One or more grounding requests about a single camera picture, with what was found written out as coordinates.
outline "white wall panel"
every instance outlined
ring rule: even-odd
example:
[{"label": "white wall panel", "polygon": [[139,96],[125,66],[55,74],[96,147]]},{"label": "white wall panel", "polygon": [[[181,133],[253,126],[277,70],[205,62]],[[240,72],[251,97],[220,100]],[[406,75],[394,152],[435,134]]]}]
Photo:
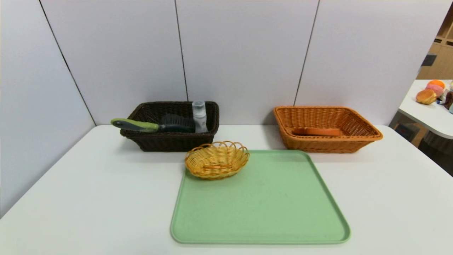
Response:
[{"label": "white wall panel", "polygon": [[94,123],[39,2],[2,0],[1,18],[3,216]]},{"label": "white wall panel", "polygon": [[221,124],[261,124],[294,103],[317,0],[176,0],[189,100]]},{"label": "white wall panel", "polygon": [[42,0],[97,124],[186,101],[174,0]]},{"label": "white wall panel", "polygon": [[296,105],[393,118],[451,0],[321,0]]}]

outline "wicker basket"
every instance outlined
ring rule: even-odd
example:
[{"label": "wicker basket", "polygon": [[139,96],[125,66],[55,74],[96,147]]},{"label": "wicker basket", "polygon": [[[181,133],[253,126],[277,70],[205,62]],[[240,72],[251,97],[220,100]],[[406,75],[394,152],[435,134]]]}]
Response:
[{"label": "wicker basket", "polygon": [[[192,102],[151,102],[140,104],[129,119],[158,123],[165,114],[193,118]],[[219,106],[206,102],[207,133],[145,133],[121,129],[120,134],[136,142],[144,152],[186,152],[211,143],[219,128]]]},{"label": "wicker basket", "polygon": [[250,154],[239,142],[203,144],[186,154],[186,167],[196,177],[219,180],[237,174],[249,160]]},{"label": "wicker basket", "polygon": [[[352,153],[382,139],[382,134],[356,111],[346,107],[280,106],[274,108],[283,143],[305,152]],[[339,136],[294,135],[295,129],[336,129]]]}]

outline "table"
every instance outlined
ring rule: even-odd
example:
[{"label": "table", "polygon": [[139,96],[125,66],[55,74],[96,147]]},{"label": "table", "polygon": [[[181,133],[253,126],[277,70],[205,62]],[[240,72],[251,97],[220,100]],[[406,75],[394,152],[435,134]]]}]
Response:
[{"label": "table", "polygon": [[[184,153],[141,152],[91,130],[0,220],[2,255],[451,254],[453,178],[389,127],[354,154],[310,156],[346,217],[340,245],[183,245],[169,232]],[[220,126],[215,140],[283,149],[276,126]]]},{"label": "table", "polygon": [[[437,103],[430,105],[420,104],[415,101],[415,96],[422,91],[430,80],[415,80],[406,97],[398,109],[401,113],[415,122],[422,124],[431,132],[447,139],[453,139],[453,115],[443,106]],[[451,80],[443,80],[448,86]],[[394,127],[398,121],[398,113],[390,123]]]}]

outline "white bottle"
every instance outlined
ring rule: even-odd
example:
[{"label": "white bottle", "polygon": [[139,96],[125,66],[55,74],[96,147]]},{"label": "white bottle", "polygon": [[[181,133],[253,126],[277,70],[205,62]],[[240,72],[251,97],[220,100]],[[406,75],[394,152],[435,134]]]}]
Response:
[{"label": "white bottle", "polygon": [[195,133],[207,132],[206,127],[206,108],[204,101],[194,101],[192,103],[193,120],[195,121]]}]

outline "plastic tray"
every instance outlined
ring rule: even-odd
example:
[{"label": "plastic tray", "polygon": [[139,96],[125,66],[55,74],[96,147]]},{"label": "plastic tray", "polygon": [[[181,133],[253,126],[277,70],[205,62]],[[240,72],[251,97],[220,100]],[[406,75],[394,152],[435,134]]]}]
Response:
[{"label": "plastic tray", "polygon": [[185,172],[171,223],[180,243],[335,244],[349,226],[310,157],[251,151],[238,174],[206,181]]}]

